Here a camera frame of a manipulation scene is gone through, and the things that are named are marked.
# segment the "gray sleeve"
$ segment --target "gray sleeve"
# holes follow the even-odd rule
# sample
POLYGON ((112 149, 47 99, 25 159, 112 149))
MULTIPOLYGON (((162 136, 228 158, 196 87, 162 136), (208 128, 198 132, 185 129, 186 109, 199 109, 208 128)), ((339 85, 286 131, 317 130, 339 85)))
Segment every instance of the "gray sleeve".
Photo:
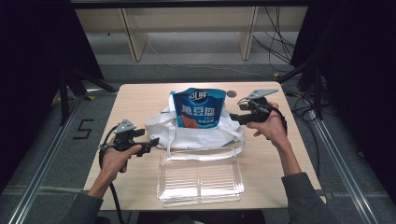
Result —
POLYGON ((289 203, 290 223, 339 223, 315 193, 306 173, 282 177, 289 203))
POLYGON ((93 223, 96 220, 102 202, 102 199, 94 198, 81 192, 60 223, 93 223))

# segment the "transparent tray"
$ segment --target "transparent tray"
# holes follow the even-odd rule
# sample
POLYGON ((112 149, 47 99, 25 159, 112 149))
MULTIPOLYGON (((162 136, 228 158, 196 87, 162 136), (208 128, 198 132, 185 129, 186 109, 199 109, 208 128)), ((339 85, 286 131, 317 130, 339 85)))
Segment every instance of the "transparent tray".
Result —
POLYGON ((163 206, 238 201, 243 191, 233 148, 161 155, 157 197, 163 206))

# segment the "person's right hand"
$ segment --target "person's right hand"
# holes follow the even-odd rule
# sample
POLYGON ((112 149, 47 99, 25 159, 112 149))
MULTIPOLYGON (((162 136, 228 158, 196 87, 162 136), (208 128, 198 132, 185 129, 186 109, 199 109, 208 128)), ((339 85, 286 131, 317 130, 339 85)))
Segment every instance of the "person's right hand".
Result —
MULTIPOLYGON (((278 108, 277 103, 268 102, 268 104, 278 108)), ((274 110, 271 111, 265 122, 258 123, 252 121, 247 123, 247 127, 250 129, 257 129, 257 132, 255 132, 253 136, 257 137, 263 134, 267 140, 271 140, 275 146, 288 139, 285 129, 283 128, 281 117, 274 110)))

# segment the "brand logo on package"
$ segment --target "brand logo on package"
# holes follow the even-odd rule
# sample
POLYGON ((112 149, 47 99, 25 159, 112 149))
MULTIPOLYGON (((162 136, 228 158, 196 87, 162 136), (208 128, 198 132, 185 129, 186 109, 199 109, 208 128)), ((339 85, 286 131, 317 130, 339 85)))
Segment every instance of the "brand logo on package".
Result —
POLYGON ((194 101, 196 104, 202 104, 207 100, 207 92, 202 90, 194 91, 190 95, 190 99, 194 101))

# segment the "blue snack bag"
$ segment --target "blue snack bag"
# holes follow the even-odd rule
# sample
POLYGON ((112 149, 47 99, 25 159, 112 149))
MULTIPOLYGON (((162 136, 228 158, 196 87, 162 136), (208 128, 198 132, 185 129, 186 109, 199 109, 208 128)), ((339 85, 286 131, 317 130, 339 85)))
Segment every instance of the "blue snack bag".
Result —
POLYGON ((178 127, 207 129, 219 124, 226 92, 189 88, 173 94, 178 127))

